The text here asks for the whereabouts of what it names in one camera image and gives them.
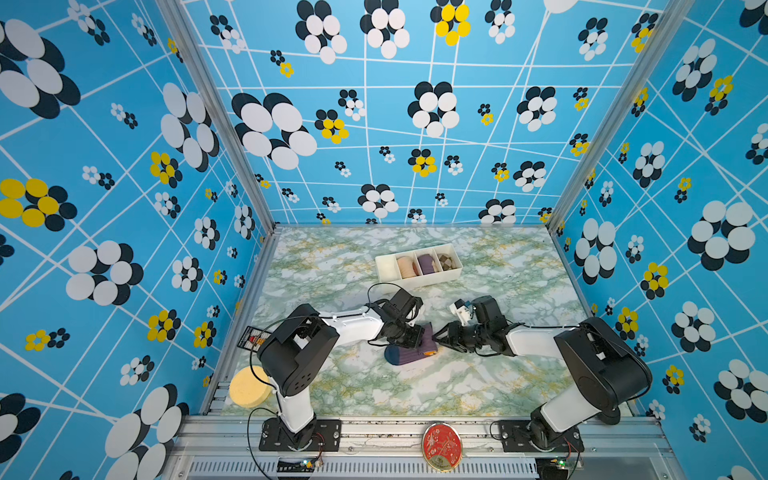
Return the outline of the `purple striped sock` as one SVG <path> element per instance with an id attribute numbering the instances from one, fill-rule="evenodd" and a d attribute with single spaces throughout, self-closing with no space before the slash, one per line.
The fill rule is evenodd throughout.
<path id="1" fill-rule="evenodd" d="M 419 346 L 415 348 L 405 348 L 396 345 L 388 345 L 384 350 L 384 359 L 390 365 L 403 366 L 436 355 L 438 353 L 438 346 L 432 339 L 432 324 L 427 323 L 424 324 L 423 327 L 424 332 Z"/>

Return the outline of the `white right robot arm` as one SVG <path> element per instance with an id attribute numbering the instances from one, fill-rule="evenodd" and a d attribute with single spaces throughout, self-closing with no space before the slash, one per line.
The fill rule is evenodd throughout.
<path id="1" fill-rule="evenodd" d="M 546 451 L 582 422 L 599 417 L 608 425 L 620 421 L 620 405 L 650 389 L 647 364 L 599 317 L 576 325 L 532 326 L 508 320 L 491 296 L 471 302 L 476 323 L 453 321 L 433 340 L 461 353 L 488 347 L 493 356 L 542 357 L 564 362 L 572 385 L 537 407 L 526 427 L 529 442 Z"/>

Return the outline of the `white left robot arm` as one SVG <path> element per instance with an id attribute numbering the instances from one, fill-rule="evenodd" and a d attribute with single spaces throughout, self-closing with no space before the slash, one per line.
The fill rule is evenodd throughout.
<path id="1" fill-rule="evenodd" d="M 387 346 L 417 349 L 424 327 L 416 323 L 423 300 L 402 287 L 389 298 L 368 301 L 342 312 L 325 312 L 304 303 L 281 320 L 256 351 L 275 389 L 280 426 L 299 435 L 316 421 L 309 387 L 339 346 L 383 340 Z"/>

